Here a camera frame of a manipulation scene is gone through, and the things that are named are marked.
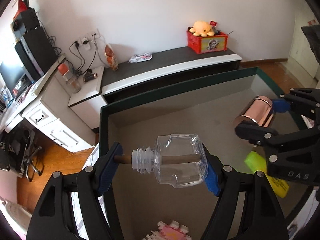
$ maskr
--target neon yellow object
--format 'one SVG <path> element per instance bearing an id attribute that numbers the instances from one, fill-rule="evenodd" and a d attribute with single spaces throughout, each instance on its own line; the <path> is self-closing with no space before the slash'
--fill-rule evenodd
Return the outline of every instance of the neon yellow object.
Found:
<path id="1" fill-rule="evenodd" d="M 246 159 L 245 164 L 249 167 L 252 172 L 263 171 L 267 176 L 267 179 L 273 189 L 273 191 L 279 197 L 285 197 L 289 190 L 289 185 L 283 179 L 276 179 L 267 175 L 267 163 L 266 160 L 256 152 L 250 152 Z"/>

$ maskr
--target threaded bottle neck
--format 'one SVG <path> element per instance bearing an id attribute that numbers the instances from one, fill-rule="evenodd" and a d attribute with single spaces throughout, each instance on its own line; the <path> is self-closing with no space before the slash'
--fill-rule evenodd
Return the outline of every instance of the threaded bottle neck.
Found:
<path id="1" fill-rule="evenodd" d="M 137 170 L 141 174 L 150 174 L 156 165 L 155 151 L 150 147 L 142 147 L 132 151 L 131 165 L 133 170 Z"/>

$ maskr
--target cartoon panda picture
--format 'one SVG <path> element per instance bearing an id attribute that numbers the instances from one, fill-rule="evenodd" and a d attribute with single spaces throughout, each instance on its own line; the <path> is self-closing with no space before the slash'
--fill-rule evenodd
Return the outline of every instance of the cartoon panda picture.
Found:
<path id="1" fill-rule="evenodd" d="M 208 43 L 208 47 L 207 50 L 213 50 L 217 48 L 217 45 L 219 44 L 220 41 L 218 41 L 217 39 L 212 39 L 209 41 Z"/>

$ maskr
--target red basket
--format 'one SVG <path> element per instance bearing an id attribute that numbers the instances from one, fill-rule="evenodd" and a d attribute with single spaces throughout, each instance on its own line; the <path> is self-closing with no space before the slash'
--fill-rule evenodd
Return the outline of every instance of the red basket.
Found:
<path id="1" fill-rule="evenodd" d="M 227 50 L 228 35 L 221 32 L 220 35 L 214 36 L 194 36 L 187 30 L 188 46 L 193 49 L 197 54 Z"/>

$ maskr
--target copper cylinder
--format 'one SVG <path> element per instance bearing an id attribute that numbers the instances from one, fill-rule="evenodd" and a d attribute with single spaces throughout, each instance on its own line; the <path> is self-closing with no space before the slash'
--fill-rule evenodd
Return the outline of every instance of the copper cylinder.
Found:
<path id="1" fill-rule="evenodd" d="M 234 120 L 236 127 L 242 121 L 255 122 L 261 127 L 268 127 L 274 116 L 272 101 L 264 96 L 258 96 L 253 99 L 243 114 Z"/>

